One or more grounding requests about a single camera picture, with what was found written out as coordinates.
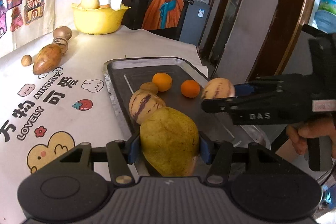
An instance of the orange dress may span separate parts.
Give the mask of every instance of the orange dress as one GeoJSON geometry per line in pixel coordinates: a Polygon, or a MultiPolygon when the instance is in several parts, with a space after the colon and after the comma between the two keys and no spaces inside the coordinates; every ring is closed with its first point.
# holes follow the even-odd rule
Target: orange dress
{"type": "Polygon", "coordinates": [[[152,0],[146,11],[142,29],[157,30],[176,27],[183,6],[183,0],[152,0]]]}

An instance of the orange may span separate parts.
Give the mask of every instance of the orange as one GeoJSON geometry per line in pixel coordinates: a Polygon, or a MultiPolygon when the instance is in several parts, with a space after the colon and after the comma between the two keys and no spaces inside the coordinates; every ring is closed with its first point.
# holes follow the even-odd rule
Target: orange
{"type": "Polygon", "coordinates": [[[188,98],[195,98],[199,95],[201,88],[194,80],[186,80],[181,85],[181,92],[188,98]]]}
{"type": "Polygon", "coordinates": [[[157,85],[160,92],[167,91],[171,88],[171,85],[173,84],[173,80],[170,77],[170,75],[159,72],[153,76],[152,82],[157,85]]]}

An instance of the green label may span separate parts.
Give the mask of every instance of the green label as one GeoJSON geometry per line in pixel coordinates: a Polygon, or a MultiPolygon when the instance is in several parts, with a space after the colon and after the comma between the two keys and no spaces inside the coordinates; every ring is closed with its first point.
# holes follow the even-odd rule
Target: green label
{"type": "Polygon", "coordinates": [[[325,10],[336,15],[336,2],[332,0],[320,0],[319,10],[325,10]]]}

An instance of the ribbed gray surface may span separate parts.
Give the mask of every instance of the ribbed gray surface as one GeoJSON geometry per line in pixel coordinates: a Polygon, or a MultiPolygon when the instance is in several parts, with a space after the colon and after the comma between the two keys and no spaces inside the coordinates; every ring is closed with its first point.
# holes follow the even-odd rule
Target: ribbed gray surface
{"type": "MultiPolygon", "coordinates": [[[[131,188],[116,190],[97,214],[76,224],[267,224],[236,208],[226,193],[196,177],[144,177],[131,188]]],[[[312,219],[292,224],[314,224],[312,219]]],[[[41,224],[27,220],[25,224],[41,224]]]]}

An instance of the pepino melon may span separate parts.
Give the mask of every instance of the pepino melon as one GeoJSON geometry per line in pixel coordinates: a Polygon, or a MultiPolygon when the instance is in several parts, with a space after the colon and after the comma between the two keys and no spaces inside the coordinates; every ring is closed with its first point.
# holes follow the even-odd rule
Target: pepino melon
{"type": "Polygon", "coordinates": [[[132,95],[128,106],[131,117],[136,123],[141,124],[155,110],[165,107],[166,103],[148,90],[138,90],[132,95]]]}
{"type": "Polygon", "coordinates": [[[235,94],[235,87],[228,79],[214,78],[205,86],[202,99],[234,97],[235,94]]]}

